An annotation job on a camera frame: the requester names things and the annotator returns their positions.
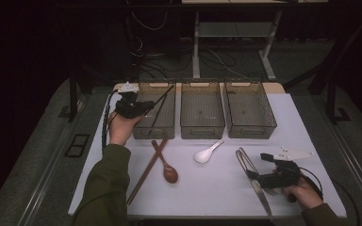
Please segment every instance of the white ceramic spoon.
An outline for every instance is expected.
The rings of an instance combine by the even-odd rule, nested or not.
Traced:
[[[197,153],[195,155],[195,160],[198,161],[199,163],[205,163],[208,161],[208,159],[210,158],[211,154],[213,153],[213,151],[219,147],[219,145],[221,145],[222,143],[224,143],[224,140],[219,139],[215,144],[213,144],[210,148],[205,149],[203,151],[200,151],[199,153]]]

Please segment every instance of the spoon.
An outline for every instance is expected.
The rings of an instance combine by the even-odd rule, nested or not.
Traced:
[[[224,143],[224,140],[219,139],[215,144],[213,144],[210,148],[205,149],[203,151],[200,151],[199,153],[197,153],[195,155],[195,160],[200,162],[200,163],[205,163],[208,161],[208,159],[210,158],[211,154],[213,153],[213,151],[219,147],[219,145],[221,145],[222,143]]]
[[[158,152],[158,145],[155,140],[152,141],[152,145],[154,146],[155,150]],[[170,184],[174,184],[178,180],[178,173],[172,166],[170,166],[166,160],[164,160],[163,154],[160,153],[159,158],[163,162],[163,176],[164,179]]]

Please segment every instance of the wooden chopsticks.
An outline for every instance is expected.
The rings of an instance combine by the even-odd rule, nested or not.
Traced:
[[[166,138],[164,138],[160,145],[158,146],[158,150],[155,151],[154,156],[152,157],[151,161],[149,162],[148,166],[146,167],[145,171],[143,172],[143,174],[140,177],[140,180],[137,182],[137,185],[134,187],[134,190],[131,192],[130,197],[128,197],[127,200],[127,204],[130,205],[131,202],[134,200],[135,196],[137,195],[138,191],[140,190],[140,187],[142,186],[143,182],[145,181],[146,177],[148,176],[149,172],[151,171],[151,168],[153,167],[153,165],[155,164],[158,156],[161,154],[161,151],[163,150],[164,146],[167,143]]]

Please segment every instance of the floor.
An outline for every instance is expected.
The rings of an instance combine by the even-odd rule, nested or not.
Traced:
[[[154,54],[140,70],[140,78],[189,78],[190,40],[183,40],[183,55],[167,58]],[[263,40],[206,39],[200,44],[201,77],[246,76],[267,81],[257,51]],[[277,41],[270,52],[276,82],[285,84],[319,64],[333,46],[331,40]],[[321,161],[347,210],[351,225],[362,225],[362,114],[343,89],[337,90],[337,107],[350,121],[332,124],[325,116],[325,97],[307,91],[311,78],[287,89],[303,119]],[[96,87],[92,93],[78,92],[78,114],[73,122],[65,118],[69,105],[69,83],[62,84],[0,191],[0,225],[69,225],[67,210],[101,118],[110,87]],[[79,158],[63,154],[74,135],[90,135],[87,149]],[[270,225],[250,220],[142,220],[139,225]],[[304,225],[301,218],[278,219],[274,225]]]

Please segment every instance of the tongs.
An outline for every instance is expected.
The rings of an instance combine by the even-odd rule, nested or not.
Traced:
[[[251,166],[251,168],[255,172],[257,172],[257,169],[255,168],[255,165],[253,164],[251,159],[248,157],[248,154],[246,154],[246,152],[242,148],[239,148],[236,151],[236,155],[237,155],[237,158],[238,158],[238,161],[239,161],[240,165],[243,168],[243,171],[245,171],[246,175],[248,176],[249,181],[251,182],[252,187],[254,188],[257,197],[260,199],[261,203],[263,204],[263,207],[266,210],[266,213],[269,216],[270,220],[272,220],[272,210],[270,209],[269,202],[267,201],[266,196],[264,195],[263,189],[260,187],[258,182],[254,181],[250,177],[249,169],[247,168],[247,166],[245,164],[245,160],[248,162],[248,164]]]

